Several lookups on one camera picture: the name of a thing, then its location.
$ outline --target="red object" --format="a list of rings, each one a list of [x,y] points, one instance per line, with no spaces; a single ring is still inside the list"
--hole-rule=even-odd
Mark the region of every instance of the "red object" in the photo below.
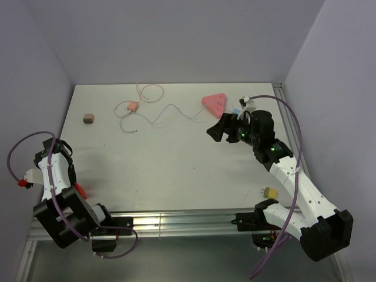
[[[18,186],[21,186],[21,187],[26,187],[27,184],[29,184],[29,182],[27,182],[25,179],[21,179],[18,182]]]
[[[76,183],[76,184],[75,184],[75,189],[77,190],[78,193],[80,193],[80,195],[81,195],[85,200],[88,199],[88,197],[87,197],[87,195],[86,195],[84,189],[81,187],[80,184]]]
[[[226,104],[226,94],[219,93],[206,96],[202,98],[201,103],[213,116],[220,119],[224,112],[224,105]]]

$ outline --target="cable tie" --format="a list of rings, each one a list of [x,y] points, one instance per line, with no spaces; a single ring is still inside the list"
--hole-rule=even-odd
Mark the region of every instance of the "cable tie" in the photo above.
[[[293,172],[290,173],[290,175],[294,175],[294,174],[298,173],[300,170],[301,170],[301,167],[298,166],[297,168],[295,168],[295,169],[293,170]]]

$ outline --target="wire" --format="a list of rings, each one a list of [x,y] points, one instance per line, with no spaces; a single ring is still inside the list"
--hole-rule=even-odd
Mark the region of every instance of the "wire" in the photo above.
[[[60,140],[61,143],[64,145],[65,149],[68,149],[69,150],[69,156],[73,156],[73,149],[72,147],[70,147],[70,145],[68,143],[66,143],[64,140]]]
[[[35,135],[39,135],[39,134],[49,134],[52,136],[52,143],[51,143],[51,147],[49,149],[49,152],[48,152],[48,157],[47,157],[47,171],[48,171],[48,179],[49,179],[49,184],[50,184],[50,191],[51,191],[51,196],[52,196],[52,202],[53,202],[53,205],[55,206],[55,209],[56,211],[58,212],[58,215],[61,217],[62,221],[68,226],[68,228],[72,231],[72,233],[74,235],[76,235],[78,238],[80,238],[81,240],[85,241],[85,242],[89,242],[90,241],[90,238],[89,236],[85,237],[83,235],[81,235],[72,225],[71,223],[69,222],[69,220],[65,217],[65,215],[63,214],[62,210],[60,209],[60,206],[58,204],[58,201],[56,199],[56,191],[55,191],[55,186],[54,186],[54,183],[53,183],[53,175],[52,175],[52,165],[51,165],[51,159],[52,159],[52,153],[53,153],[53,148],[55,147],[55,144],[56,144],[56,136],[55,134],[53,134],[52,132],[50,131],[39,131],[39,132],[35,132],[35,133],[31,133],[27,136],[25,136],[24,138],[22,138],[20,141],[18,141],[9,151],[8,153],[8,156],[6,158],[6,166],[9,170],[9,173],[11,174],[11,176],[17,181],[19,182],[20,179],[18,179],[18,177],[15,175],[15,173],[13,172],[12,168],[11,168],[11,157],[12,157],[12,153],[13,151],[23,142],[25,141],[26,139],[29,139],[30,137],[32,136],[35,136]],[[99,226],[100,228],[103,228],[103,229],[125,229],[125,230],[130,230],[132,231],[135,236],[136,236],[136,240],[133,244],[133,246],[128,250],[126,251],[125,253],[123,254],[120,254],[118,256],[114,256],[114,257],[104,257],[104,256],[101,256],[101,257],[104,257],[104,258],[107,258],[107,259],[112,259],[112,258],[118,258],[118,257],[123,257],[127,254],[129,254],[137,245],[137,242],[138,242],[138,235],[137,235],[137,232],[135,230],[133,230],[132,228],[129,228],[129,227],[113,227],[113,226]]]
[[[129,103],[130,103],[130,102],[139,103],[140,101],[136,102],[136,101],[127,100],[127,101],[123,101],[123,102],[118,103],[118,104],[116,105],[116,107],[113,109],[113,113],[115,114],[115,116],[117,116],[117,117],[119,117],[119,118],[124,117],[124,115],[123,115],[123,116],[119,116],[119,115],[117,115],[117,114],[116,114],[116,109],[117,109],[118,106],[120,106],[122,103],[127,103],[127,102],[129,102]]]
[[[161,111],[161,113],[157,116],[157,118],[154,120],[154,121],[151,121],[149,120],[146,116],[144,115],[141,115],[140,113],[132,113],[132,115],[138,115],[138,116],[141,116],[143,117],[147,122],[149,122],[150,124],[154,124],[159,118],[160,116],[162,115],[162,113],[169,107],[169,106],[173,106],[175,109],[177,109],[179,111],[179,113],[181,113],[184,117],[186,117],[187,119],[194,119],[196,116],[198,116],[202,111],[203,109],[205,109],[207,107],[207,105],[211,104],[211,103],[221,103],[220,101],[210,101],[209,103],[205,104],[201,109],[200,111],[195,114],[194,116],[190,117],[190,116],[187,116],[185,113],[183,113],[177,106],[175,106],[174,104],[168,104],[166,107],[164,107],[164,109]],[[137,132],[137,130],[133,130],[133,131],[127,131],[123,128],[123,121],[126,117],[128,117],[129,115],[124,115],[121,120],[120,120],[120,128],[122,131],[124,131],[125,133],[135,133]]]
[[[149,86],[158,86],[159,88],[161,88],[162,93],[161,93],[161,95],[159,96],[158,99],[156,99],[156,100],[154,100],[154,101],[149,101],[149,98],[146,98],[146,97],[143,95],[143,91],[145,90],[145,88],[148,88]],[[158,102],[158,101],[160,101],[160,100],[163,98],[163,96],[165,95],[165,89],[164,89],[162,86],[160,86],[159,84],[148,84],[148,85],[146,85],[144,88],[142,88],[142,90],[140,90],[140,86],[138,85],[138,83],[136,83],[136,90],[137,90],[138,95],[140,96],[140,100],[142,100],[142,101],[144,101],[144,102],[146,102],[146,103],[155,103],[155,102]]]
[[[158,99],[156,99],[156,100],[154,100],[154,101],[149,101],[149,98],[147,98],[147,97],[145,97],[145,96],[143,95],[143,91],[145,90],[145,88],[147,88],[147,87],[149,87],[149,86],[158,86],[159,88],[161,88],[161,90],[162,90],[162,94],[159,96]],[[160,101],[160,100],[164,97],[164,95],[165,95],[165,89],[164,89],[162,86],[160,86],[159,84],[148,84],[148,85],[144,86],[144,87],[140,90],[140,86],[138,85],[138,83],[136,83],[136,92],[137,92],[137,94],[138,94],[138,96],[139,96],[139,100],[138,100],[137,102],[136,102],[136,101],[132,101],[132,100],[126,100],[126,101],[123,101],[123,102],[118,103],[118,104],[116,105],[116,107],[113,109],[113,113],[115,114],[115,116],[117,116],[117,117],[119,117],[119,118],[123,117],[123,116],[119,116],[118,114],[116,114],[116,109],[117,109],[121,104],[123,104],[123,103],[130,103],[130,102],[140,103],[141,101],[144,101],[144,102],[146,102],[146,103],[155,103],[155,102]]]
[[[32,137],[32,136],[40,135],[40,134],[49,134],[49,135],[51,135],[51,136],[52,136],[52,143],[55,144],[55,141],[54,141],[54,140],[56,139],[55,134],[53,134],[53,133],[50,132],[50,131],[38,131],[38,132],[31,133],[31,134],[25,136],[25,137],[22,138],[20,141],[18,141],[17,143],[15,143],[14,146],[9,150],[9,153],[8,153],[8,155],[7,155],[7,157],[6,157],[6,166],[7,166],[7,168],[8,168],[9,173],[11,174],[11,176],[12,176],[17,182],[19,182],[20,179],[16,176],[16,174],[13,172],[12,167],[11,167],[11,157],[12,157],[13,151],[14,151],[14,150],[15,150],[15,149],[16,149],[16,148],[17,148],[17,147],[18,147],[23,141],[25,141],[26,139],[29,139],[29,138]]]
[[[296,161],[296,168],[298,168],[301,162],[301,155],[303,152],[303,146],[302,146],[303,139],[301,136],[301,128],[300,128],[298,117],[294,113],[293,109],[285,101],[283,101],[280,98],[269,96],[269,95],[258,95],[258,96],[250,97],[251,100],[258,99],[258,98],[270,98],[270,99],[277,100],[278,102],[282,103],[290,111],[291,115],[293,116],[295,123],[296,123],[296,127],[297,127],[298,142],[299,142],[298,158]],[[290,222],[291,217],[293,216],[293,213],[294,213],[294,209],[295,209],[297,198],[298,198],[298,191],[299,191],[298,182],[299,182],[299,172],[297,171],[295,173],[295,191],[294,191],[293,202],[288,212],[286,221],[284,222],[281,228],[281,232],[278,234],[272,248],[265,254],[265,256],[252,269],[252,272],[250,273],[250,277],[249,277],[250,279],[255,278],[262,271],[262,269],[265,267],[265,265],[267,264],[267,262],[269,261],[271,255],[275,252],[275,250],[277,250],[280,246],[282,246],[290,237],[290,235],[283,236],[283,234],[285,233],[288,223]]]
[[[244,118],[246,119],[246,121],[248,121],[249,124],[251,123],[251,113],[248,110],[244,112]]]
[[[123,230],[130,230],[131,232],[133,232],[133,234],[135,234],[136,236],[136,239],[135,239],[135,242],[133,243],[133,245],[129,248],[128,251],[122,253],[122,254],[118,254],[117,256],[104,256],[103,254],[98,254],[98,253],[95,253],[97,256],[101,257],[101,258],[104,258],[104,259],[115,259],[115,258],[119,258],[119,257],[123,257],[123,256],[126,256],[127,254],[129,254],[131,251],[133,251],[137,245],[137,242],[139,240],[139,236],[137,234],[137,232],[135,230],[133,230],[132,228],[130,227],[119,227],[119,226],[99,226],[99,228],[103,228],[103,229],[123,229]]]
[[[272,239],[275,239],[275,238],[276,238],[276,231],[277,231],[277,228],[276,228],[275,225],[273,225],[273,226],[271,227],[271,229],[270,229],[270,237],[271,237]]]

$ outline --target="small brown cube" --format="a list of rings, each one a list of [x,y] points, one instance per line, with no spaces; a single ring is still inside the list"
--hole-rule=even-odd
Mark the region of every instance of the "small brown cube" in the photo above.
[[[94,122],[94,115],[92,113],[85,113],[83,116],[83,122],[86,125],[91,125]]]

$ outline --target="white cable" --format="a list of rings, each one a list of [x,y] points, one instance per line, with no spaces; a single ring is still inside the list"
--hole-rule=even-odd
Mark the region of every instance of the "white cable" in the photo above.
[[[164,109],[161,111],[161,113],[157,116],[157,118],[154,120],[154,121],[150,121],[147,117],[145,117],[144,115],[141,115],[140,113],[132,113],[133,115],[138,115],[138,116],[141,116],[143,117],[144,119],[146,119],[150,124],[154,124],[159,118],[160,116],[162,115],[162,113],[169,107],[169,106],[173,106],[175,107],[175,109],[177,109],[179,111],[179,113],[181,113],[184,117],[186,117],[187,119],[194,119],[196,116],[198,116],[202,111],[203,109],[205,109],[207,107],[207,105],[211,104],[211,103],[221,103],[220,101],[211,101],[209,102],[208,104],[204,105],[200,111],[195,114],[194,116],[190,117],[190,116],[187,116],[186,114],[184,114],[177,106],[175,106],[174,104],[168,104],[166,107],[164,107]],[[129,115],[124,115],[121,119],[120,119],[120,128],[122,131],[124,131],[125,133],[135,133],[137,132],[137,130],[133,130],[133,131],[127,131],[123,128],[123,120]]]
[[[147,98],[147,97],[145,97],[145,96],[143,95],[143,91],[144,91],[144,89],[145,89],[145,88],[148,88],[149,86],[158,86],[159,88],[161,88],[162,93],[160,94],[160,96],[158,97],[158,99],[156,99],[156,100],[154,100],[154,101],[150,101],[149,98]],[[158,101],[161,100],[161,99],[163,98],[163,96],[165,95],[165,89],[164,89],[162,86],[160,86],[159,84],[155,84],[155,83],[153,83],[153,84],[148,84],[148,85],[144,86],[142,89],[140,89],[139,84],[136,83],[136,91],[137,91],[137,94],[140,96],[140,102],[141,102],[141,100],[142,100],[142,101],[144,101],[144,102],[146,102],[146,103],[155,103],[155,102],[158,102]]]

